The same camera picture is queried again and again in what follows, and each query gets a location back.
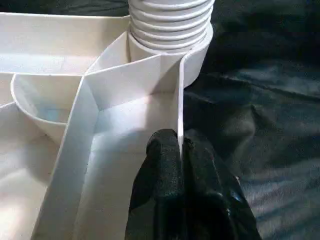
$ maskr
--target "curved plastic cup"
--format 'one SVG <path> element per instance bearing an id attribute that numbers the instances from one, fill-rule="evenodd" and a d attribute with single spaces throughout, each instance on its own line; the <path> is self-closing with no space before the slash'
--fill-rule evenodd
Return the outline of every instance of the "curved plastic cup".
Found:
<path id="1" fill-rule="evenodd" d="M 81 76 L 17 74 L 11 94 L 19 109 L 61 143 Z"/>

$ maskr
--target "black fabric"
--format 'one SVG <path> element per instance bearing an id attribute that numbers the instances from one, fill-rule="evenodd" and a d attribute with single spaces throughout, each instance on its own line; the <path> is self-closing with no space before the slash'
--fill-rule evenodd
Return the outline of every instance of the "black fabric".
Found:
<path id="1" fill-rule="evenodd" d="M 237 179 L 208 140 L 186 133 L 180 159 L 173 130 L 156 132 L 133 183 L 126 240 L 260 240 Z"/>
<path id="2" fill-rule="evenodd" d="M 126 240 L 186 240 L 183 168 L 171 129 L 150 138 L 133 183 Z"/>
<path id="3" fill-rule="evenodd" d="M 217 0 L 212 16 L 184 128 L 238 177 L 263 239 L 320 239 L 320 1 Z"/>
<path id="4" fill-rule="evenodd" d="M 1 0 L 3 11 L 30 14 L 126 16 L 127 0 Z"/>

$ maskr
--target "tray compartment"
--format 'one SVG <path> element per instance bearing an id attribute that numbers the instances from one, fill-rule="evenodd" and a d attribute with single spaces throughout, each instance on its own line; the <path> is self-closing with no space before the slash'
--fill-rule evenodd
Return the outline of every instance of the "tray compartment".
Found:
<path id="1" fill-rule="evenodd" d="M 33 239 L 124 239 L 149 138 L 183 129 L 183 83 L 168 81 L 162 62 L 151 56 L 82 79 Z"/>
<path id="2" fill-rule="evenodd" d="M 31 238 L 59 147 L 15 103 L 0 107 L 0 238 Z"/>

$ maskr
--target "white plastic part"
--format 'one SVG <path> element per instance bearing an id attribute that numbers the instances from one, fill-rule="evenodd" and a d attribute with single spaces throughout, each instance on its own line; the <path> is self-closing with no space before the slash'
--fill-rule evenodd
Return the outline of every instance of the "white plastic part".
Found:
<path id="1" fill-rule="evenodd" d="M 80 79 L 81 76 L 16 74 L 11 93 L 20 110 L 60 144 Z"/>
<path id="2" fill-rule="evenodd" d="M 160 50 L 160 51 L 170 51 L 170 50 L 180 50 L 180 51 L 187 51 L 191 49 L 195 44 L 201 42 L 204 37 L 206 36 L 207 32 L 203 31 L 200 34 L 189 37 L 188 39 L 182 39 L 182 40 L 172 40 L 172 41 L 161 41 L 161 40 L 144 40 L 141 37 L 138 37 L 138 35 L 135 34 L 135 32 L 132 33 L 135 38 L 144 46 L 149 47 L 154 50 Z"/>
<path id="3" fill-rule="evenodd" d="M 214 4 L 215 0 L 207 0 L 203 4 L 186 7 L 177 10 L 162 10 L 162 9 L 152 9 L 144 8 L 143 1 L 129 1 L 129 7 L 132 11 L 138 12 L 140 15 L 145 16 L 148 19 L 166 21 L 166 22 L 177 22 L 187 19 L 195 18 L 206 11 L 208 11 Z"/>
<path id="4" fill-rule="evenodd" d="M 0 106 L 0 238 L 29 240 L 58 146 L 15 103 Z"/>
<path id="5" fill-rule="evenodd" d="M 30 173 L 17 174 L 16 185 L 7 181 L 11 168 L 0 167 L 0 193 L 22 209 L 18 216 L 11 214 L 12 205 L 0 194 L 3 211 L 10 213 L 0 216 L 5 221 L 0 222 L 1 240 L 30 238 L 45 192 L 33 240 L 123 240 L 132 184 L 148 139 L 171 128 L 182 150 L 183 91 L 199 74 L 212 26 L 206 25 L 204 39 L 195 46 L 163 52 L 139 43 L 127 30 L 128 17 L 0 13 L 0 23 L 5 23 L 0 24 L 0 72 L 12 72 L 0 77 L 8 82 L 14 76 L 11 91 L 21 110 L 14 103 L 0 107 L 0 150 L 14 166 L 32 164 Z M 77 79 L 71 96 L 66 83 L 72 78 Z M 66 104 L 64 118 L 39 114 L 43 101 L 58 109 Z M 56 143 L 63 135 L 51 180 L 57 145 L 45 134 Z M 41 174 L 47 172 L 42 185 L 31 173 L 37 166 Z"/>
<path id="6" fill-rule="evenodd" d="M 10 93 L 10 82 L 13 76 L 12 73 L 0 72 L 0 107 L 14 101 Z"/>
<path id="7" fill-rule="evenodd" d="M 139 43 L 164 52 L 185 52 L 205 37 L 214 0 L 196 1 L 195 5 L 195 1 L 185 0 L 160 2 L 160 5 L 152 0 L 128 2 L 131 32 Z"/>
<path id="8" fill-rule="evenodd" d="M 129 20 L 0 13 L 0 72 L 84 74 Z"/>
<path id="9" fill-rule="evenodd" d="M 181 9 L 193 8 L 204 4 L 208 0 L 130 0 L 134 5 L 141 6 L 141 9 L 157 9 L 161 11 L 176 11 Z"/>

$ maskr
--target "white plastic tray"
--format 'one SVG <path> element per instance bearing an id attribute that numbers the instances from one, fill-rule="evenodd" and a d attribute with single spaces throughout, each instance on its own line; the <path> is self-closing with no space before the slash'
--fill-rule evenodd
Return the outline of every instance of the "white plastic tray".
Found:
<path id="1" fill-rule="evenodd" d="M 183 90 L 212 27 L 191 51 L 168 54 L 140 45 L 128 25 L 127 16 L 0 13 L 1 240 L 30 239 L 33 228 L 34 240 L 123 240 L 148 139 L 171 128 L 182 147 Z M 67 79 L 78 76 L 73 99 Z M 7 180 L 11 165 L 17 182 Z"/>

